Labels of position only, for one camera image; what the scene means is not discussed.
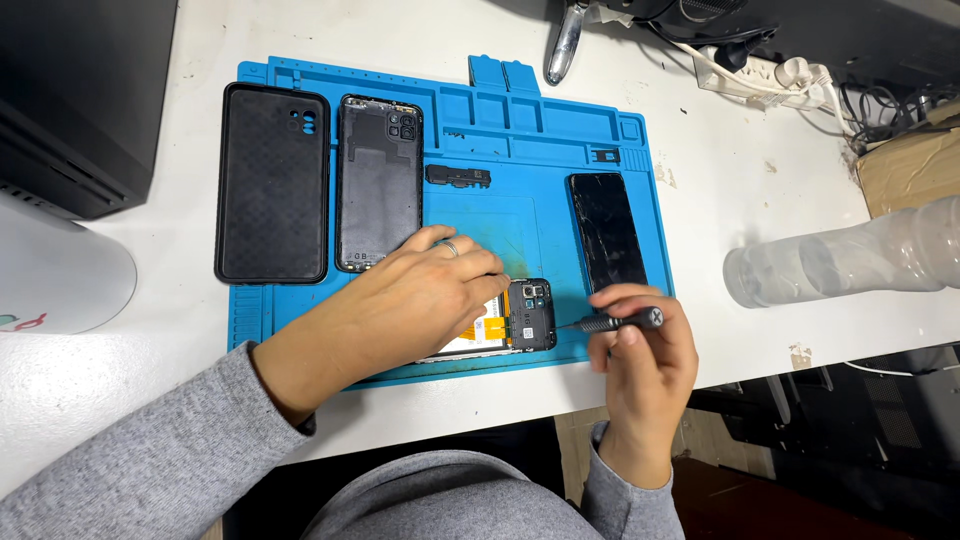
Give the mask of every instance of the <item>plastic bottle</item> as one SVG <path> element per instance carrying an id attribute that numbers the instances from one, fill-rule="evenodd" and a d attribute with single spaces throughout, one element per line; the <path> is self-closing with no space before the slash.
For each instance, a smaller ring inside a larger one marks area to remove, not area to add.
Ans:
<path id="1" fill-rule="evenodd" d="M 770 307 L 868 290 L 960 288 L 960 196 L 854 227 L 737 248 L 724 281 L 744 307 Z"/>
<path id="2" fill-rule="evenodd" d="M 118 242 L 0 191 L 0 339 L 98 327 L 135 286 Z"/>

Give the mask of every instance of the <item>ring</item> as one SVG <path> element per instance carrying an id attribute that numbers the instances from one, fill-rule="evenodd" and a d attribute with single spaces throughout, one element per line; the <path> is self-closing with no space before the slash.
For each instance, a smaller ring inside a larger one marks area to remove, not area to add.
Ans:
<path id="1" fill-rule="evenodd" d="M 440 245 L 450 248 L 450 251 L 453 253 L 454 257 L 458 257 L 460 255 L 460 252 L 457 251 L 457 246 L 453 245 L 453 242 L 444 240 L 440 243 Z"/>

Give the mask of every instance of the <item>smartphone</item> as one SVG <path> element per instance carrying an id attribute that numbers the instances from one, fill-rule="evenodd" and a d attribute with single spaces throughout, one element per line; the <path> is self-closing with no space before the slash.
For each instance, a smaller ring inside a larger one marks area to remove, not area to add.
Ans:
<path id="1" fill-rule="evenodd" d="M 575 174 L 567 182 L 590 292 L 614 283 L 647 284 L 623 177 Z"/>
<path id="2" fill-rule="evenodd" d="M 423 221 L 423 113 L 348 94 L 340 102 L 337 268 L 369 270 Z"/>
<path id="3" fill-rule="evenodd" d="M 224 90 L 214 274 L 231 284 L 320 282 L 327 270 L 330 106 L 250 83 Z"/>
<path id="4" fill-rule="evenodd" d="M 417 363 L 549 351 L 557 345 L 550 282 L 512 280 L 487 312 L 435 355 Z"/>

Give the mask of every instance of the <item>gray sleeve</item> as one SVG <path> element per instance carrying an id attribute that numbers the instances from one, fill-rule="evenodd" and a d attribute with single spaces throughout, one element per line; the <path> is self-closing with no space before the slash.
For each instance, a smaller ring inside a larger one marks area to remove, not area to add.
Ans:
<path id="1" fill-rule="evenodd" d="M 0 501 L 0 538 L 198 538 L 313 434 L 276 411 L 247 342 Z"/>
<path id="2" fill-rule="evenodd" d="M 581 513 L 606 540 L 684 538 L 673 506 L 673 473 L 660 489 L 641 489 L 617 476 L 597 454 L 608 422 L 590 431 L 590 472 L 584 484 Z"/>

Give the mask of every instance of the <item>hand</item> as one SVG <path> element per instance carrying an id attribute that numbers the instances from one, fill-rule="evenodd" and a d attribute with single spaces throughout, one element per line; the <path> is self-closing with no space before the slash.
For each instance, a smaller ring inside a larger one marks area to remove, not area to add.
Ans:
<path id="1" fill-rule="evenodd" d="M 431 225 L 252 351 L 253 366 L 293 425 L 365 377 L 437 353 L 506 290 L 503 262 L 456 229 Z"/>
<path id="2" fill-rule="evenodd" d="M 589 302 L 618 318 L 649 306 L 663 311 L 656 330 L 628 325 L 595 334 L 588 344 L 590 367 L 607 374 L 610 425 L 600 458 L 636 487 L 663 487 L 670 480 L 670 444 L 697 378 L 690 325 L 680 303 L 655 287 L 611 285 Z"/>

